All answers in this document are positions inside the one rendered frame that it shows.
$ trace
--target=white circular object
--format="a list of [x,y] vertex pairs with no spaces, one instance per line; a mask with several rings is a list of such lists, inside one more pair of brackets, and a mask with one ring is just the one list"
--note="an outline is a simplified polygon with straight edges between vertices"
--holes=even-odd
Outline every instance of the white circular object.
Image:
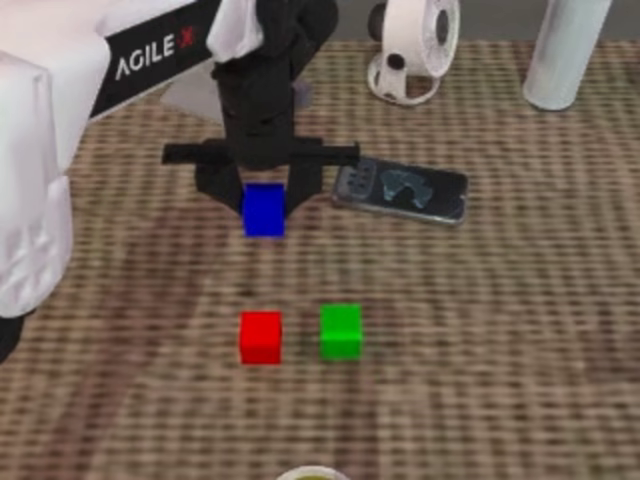
[[[369,88],[377,97],[399,105],[426,102],[449,71],[459,36],[459,0],[388,0],[382,53],[369,64]],[[409,98],[410,76],[432,78],[430,90]]]
[[333,468],[316,465],[294,468],[280,475],[277,480],[304,480],[307,477],[317,477],[323,480],[349,480],[346,475]]

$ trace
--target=white cylinder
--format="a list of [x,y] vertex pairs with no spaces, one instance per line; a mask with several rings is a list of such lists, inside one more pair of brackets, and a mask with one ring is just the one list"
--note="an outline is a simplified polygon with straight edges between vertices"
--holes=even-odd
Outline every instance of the white cylinder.
[[611,0],[549,0],[523,94],[543,110],[573,104]]

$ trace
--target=blue cube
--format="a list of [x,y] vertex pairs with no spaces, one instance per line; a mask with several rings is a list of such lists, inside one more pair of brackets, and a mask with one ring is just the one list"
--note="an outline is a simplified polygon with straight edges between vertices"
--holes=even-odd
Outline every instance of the blue cube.
[[247,184],[242,203],[242,218],[247,237],[284,237],[284,185]]

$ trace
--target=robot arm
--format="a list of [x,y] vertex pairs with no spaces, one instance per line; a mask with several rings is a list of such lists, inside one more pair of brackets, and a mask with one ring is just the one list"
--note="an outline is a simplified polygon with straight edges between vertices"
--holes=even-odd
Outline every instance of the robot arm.
[[66,172],[88,122],[212,55],[226,62],[260,48],[256,1],[0,5],[0,330],[38,307],[67,268]]

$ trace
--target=cube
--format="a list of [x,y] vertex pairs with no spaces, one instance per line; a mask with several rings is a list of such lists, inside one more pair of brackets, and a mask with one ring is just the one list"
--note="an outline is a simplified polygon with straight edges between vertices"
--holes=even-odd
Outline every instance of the cube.
[[324,360],[355,360],[362,353],[360,305],[323,305],[320,314],[320,353]]
[[283,237],[285,231],[285,188],[279,183],[249,183],[242,202],[247,237]]
[[238,343],[243,364],[279,364],[282,358],[281,313],[243,312]]

